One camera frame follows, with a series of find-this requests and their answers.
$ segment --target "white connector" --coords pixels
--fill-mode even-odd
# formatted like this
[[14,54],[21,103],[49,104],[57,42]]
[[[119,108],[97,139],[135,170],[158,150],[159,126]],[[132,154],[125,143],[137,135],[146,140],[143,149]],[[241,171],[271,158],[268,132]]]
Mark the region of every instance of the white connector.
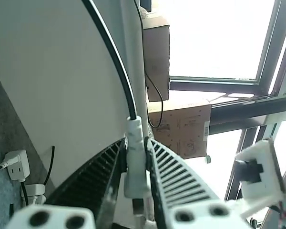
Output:
[[8,166],[16,164],[17,162],[20,162],[20,156],[19,155],[16,155],[15,157],[12,157],[10,159],[4,160],[0,164],[0,166],[2,167],[2,169],[4,169],[4,168],[6,168]]
[[25,181],[30,175],[30,165],[25,150],[16,150],[8,152],[4,156],[4,162],[7,165],[8,173],[11,180]]
[[146,181],[146,153],[141,117],[128,121],[127,174],[124,195],[127,198],[146,198],[150,194]]
[[[43,184],[26,185],[25,189],[27,191],[29,205],[43,204],[47,200],[44,196],[45,186]],[[23,206],[25,206],[23,190],[21,190],[20,195],[22,197]]]

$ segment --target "floor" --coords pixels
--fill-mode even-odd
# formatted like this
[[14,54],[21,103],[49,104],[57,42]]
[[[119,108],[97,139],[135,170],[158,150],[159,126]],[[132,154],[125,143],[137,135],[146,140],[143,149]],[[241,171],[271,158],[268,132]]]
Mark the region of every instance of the floor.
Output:
[[[18,149],[25,149],[28,154],[31,174],[26,183],[43,183],[47,170],[0,83],[0,163],[7,152]],[[46,196],[53,190],[53,183],[49,180]],[[10,204],[14,204],[15,211],[20,209],[20,185],[11,181],[7,171],[2,170],[0,171],[0,229],[9,221]]]

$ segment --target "white 3d-printed part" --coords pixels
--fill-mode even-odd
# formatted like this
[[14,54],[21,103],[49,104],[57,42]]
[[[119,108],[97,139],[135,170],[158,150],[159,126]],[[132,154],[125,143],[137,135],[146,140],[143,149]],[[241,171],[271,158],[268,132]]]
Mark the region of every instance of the white 3d-printed part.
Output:
[[249,229],[250,226],[221,200],[173,207],[170,211],[170,229]]
[[66,229],[82,224],[80,229],[95,229],[94,217],[86,208],[30,205],[16,212],[6,229]]

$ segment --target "wall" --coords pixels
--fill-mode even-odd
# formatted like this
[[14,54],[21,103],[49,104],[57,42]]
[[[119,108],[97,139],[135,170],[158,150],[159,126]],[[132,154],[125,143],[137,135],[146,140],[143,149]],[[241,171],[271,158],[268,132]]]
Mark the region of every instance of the wall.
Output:
[[[123,57],[116,2],[97,5]],[[124,134],[122,86],[81,1],[0,0],[0,80],[44,164],[56,146],[55,186]]]

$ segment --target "electrical socket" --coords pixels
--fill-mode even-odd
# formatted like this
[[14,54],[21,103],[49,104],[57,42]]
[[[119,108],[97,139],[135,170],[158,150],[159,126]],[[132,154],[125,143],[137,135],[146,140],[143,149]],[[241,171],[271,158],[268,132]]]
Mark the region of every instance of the electrical socket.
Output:
[[25,150],[16,150],[8,152],[4,156],[4,160],[8,160],[19,155],[20,161],[7,167],[11,180],[18,180],[19,182],[25,181],[30,175],[30,165]]

